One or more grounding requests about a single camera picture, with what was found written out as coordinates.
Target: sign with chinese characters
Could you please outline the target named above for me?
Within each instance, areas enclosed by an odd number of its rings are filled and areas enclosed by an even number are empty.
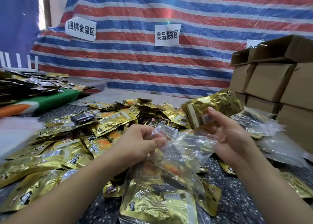
[[[256,48],[258,44],[264,42],[264,40],[254,40],[248,39],[247,40],[247,47],[246,48]]]
[[[80,39],[96,41],[97,23],[81,17],[74,17],[65,23],[65,33]]]
[[[154,26],[155,46],[179,45],[182,24],[162,24]]]

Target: cardboard box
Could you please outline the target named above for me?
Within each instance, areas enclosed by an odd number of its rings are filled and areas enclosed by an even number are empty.
[[[271,102],[279,102],[294,68],[294,64],[259,63],[245,92]]]
[[[312,88],[313,63],[298,63],[280,101],[313,110]]]
[[[236,94],[236,98],[239,99],[241,105],[246,105],[247,95],[243,95],[243,94],[240,94],[238,92],[235,92],[235,94]]]
[[[230,64],[232,66],[245,65],[252,61],[255,48],[246,48],[232,54]]]
[[[233,71],[232,80],[230,82],[230,88],[238,93],[245,93],[250,78],[255,70],[256,64],[247,64],[242,66],[236,66]]]
[[[286,125],[284,132],[304,150],[313,153],[313,111],[284,105],[277,115],[279,124]]]
[[[247,107],[259,109],[265,112],[278,114],[280,111],[282,104],[281,103],[274,103],[267,100],[262,100],[253,96],[248,96],[247,100]]]
[[[252,62],[313,62],[313,40],[303,36],[289,35],[261,45],[256,47]]]

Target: black speckled surface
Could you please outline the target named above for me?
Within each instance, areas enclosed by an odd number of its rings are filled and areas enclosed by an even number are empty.
[[[81,106],[64,105],[40,115],[39,120],[45,121],[47,119],[59,118],[77,112],[82,108]],[[217,216],[206,216],[205,223],[265,223],[262,215],[254,206],[250,195],[246,193],[244,186],[237,177],[225,174],[219,163],[213,158],[209,159],[206,167],[209,173],[205,177],[210,183],[221,188],[222,197]],[[310,168],[300,168],[280,165],[279,168],[295,174],[313,188],[313,166],[310,165]],[[15,185],[12,184],[0,189],[0,203],[7,197]],[[120,204],[121,199],[104,199],[101,193],[85,211],[78,223],[116,223],[118,222]],[[1,214],[0,220],[3,220],[9,215],[10,213]]]

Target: pile of snack packets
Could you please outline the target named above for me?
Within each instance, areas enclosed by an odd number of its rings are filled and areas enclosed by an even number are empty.
[[[9,161],[0,166],[0,187],[25,179],[2,203],[0,212],[29,205],[114,146],[132,124],[146,124],[155,127],[146,139],[162,136],[168,143],[112,178],[103,196],[123,196],[121,223],[206,222],[208,214],[216,216],[222,195],[203,176],[209,173],[205,164],[217,143],[216,136],[197,129],[214,123],[207,107],[231,116],[258,140],[280,129],[267,114],[243,108],[229,90],[190,100],[182,109],[141,98],[86,105],[85,110],[46,121],[29,146],[7,157]],[[227,174],[235,175],[230,166],[220,164]],[[302,198],[313,198],[305,183],[291,173],[281,174]]]
[[[62,88],[84,90],[84,85],[68,82],[64,79],[66,77],[68,74],[39,74],[0,69],[0,106],[26,98],[63,92]]]

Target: gray table surface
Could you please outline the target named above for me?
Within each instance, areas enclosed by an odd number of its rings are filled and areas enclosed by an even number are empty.
[[[155,104],[168,102],[173,104],[174,107],[180,107],[182,103],[188,100],[177,97],[108,89],[86,97],[83,100],[78,100],[78,103],[76,104],[83,105],[80,103],[81,101],[91,100],[112,103],[114,101],[137,97],[146,99],[151,98]],[[81,110],[81,108],[82,107],[78,105],[64,105],[42,114],[39,117],[39,120],[45,121],[51,118],[59,118],[77,112]],[[250,195],[247,194],[244,186],[237,177],[225,174],[218,162],[213,158],[209,159],[206,167],[208,168],[209,173],[206,174],[205,177],[210,183],[221,188],[222,197],[218,207],[217,216],[210,217],[207,215],[205,223],[265,223],[262,215],[256,209]],[[295,174],[313,188],[313,166],[310,165],[309,168],[300,168],[283,165],[281,169]],[[16,184],[12,184],[0,189],[0,203],[5,200],[15,185]],[[118,220],[120,204],[121,199],[105,199],[103,198],[102,193],[100,193],[85,211],[78,223],[116,223]],[[9,215],[10,213],[1,214],[0,220],[3,220]]]

